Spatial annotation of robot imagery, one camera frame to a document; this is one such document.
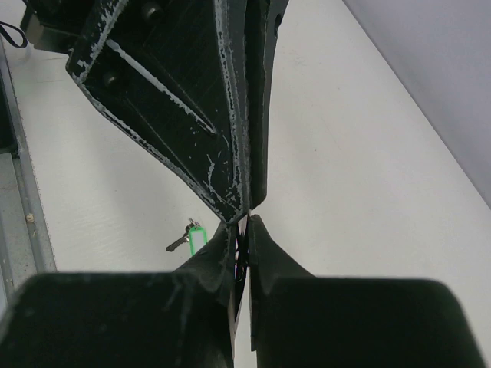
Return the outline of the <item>silver keyring with keys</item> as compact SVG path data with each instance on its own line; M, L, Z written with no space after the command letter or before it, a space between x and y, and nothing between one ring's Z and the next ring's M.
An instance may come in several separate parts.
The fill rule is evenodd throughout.
M236 250L235 250L235 285L234 285L234 306L235 306L235 325L234 337L237 336L239 329L239 318L242 308L242 299L246 286L246 277L249 268L249 243L247 226L250 219L248 213L240 219L236 225Z

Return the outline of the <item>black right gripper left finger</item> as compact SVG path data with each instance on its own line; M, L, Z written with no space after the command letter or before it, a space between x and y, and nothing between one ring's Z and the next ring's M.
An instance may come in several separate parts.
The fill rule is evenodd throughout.
M236 229L171 272L45 273L1 322L3 367L231 367Z

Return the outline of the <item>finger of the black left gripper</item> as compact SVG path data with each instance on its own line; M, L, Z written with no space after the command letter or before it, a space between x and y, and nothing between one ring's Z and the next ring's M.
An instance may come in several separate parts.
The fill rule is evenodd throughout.
M267 195L269 108L278 29L288 0L248 1L245 15L251 202Z
M67 71L224 222L250 207L244 1L96 1Z

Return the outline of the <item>key with green tag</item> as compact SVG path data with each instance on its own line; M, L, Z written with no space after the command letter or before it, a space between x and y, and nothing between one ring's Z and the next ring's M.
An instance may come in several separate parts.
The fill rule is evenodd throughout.
M166 251L173 252L181 245L189 245L190 254L195 255L208 242L208 236L204 227L197 221L189 218L189 224L185 227L184 234L166 247Z

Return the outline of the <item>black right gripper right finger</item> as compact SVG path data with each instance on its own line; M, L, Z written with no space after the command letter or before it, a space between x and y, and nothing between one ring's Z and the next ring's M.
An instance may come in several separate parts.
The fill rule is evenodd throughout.
M248 220L260 367L482 367L459 301L434 280L317 277Z

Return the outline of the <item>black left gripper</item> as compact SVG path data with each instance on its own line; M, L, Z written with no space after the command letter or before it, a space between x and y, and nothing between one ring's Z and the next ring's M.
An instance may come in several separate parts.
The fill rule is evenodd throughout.
M95 0L24 1L21 30L35 49L69 52L94 3Z

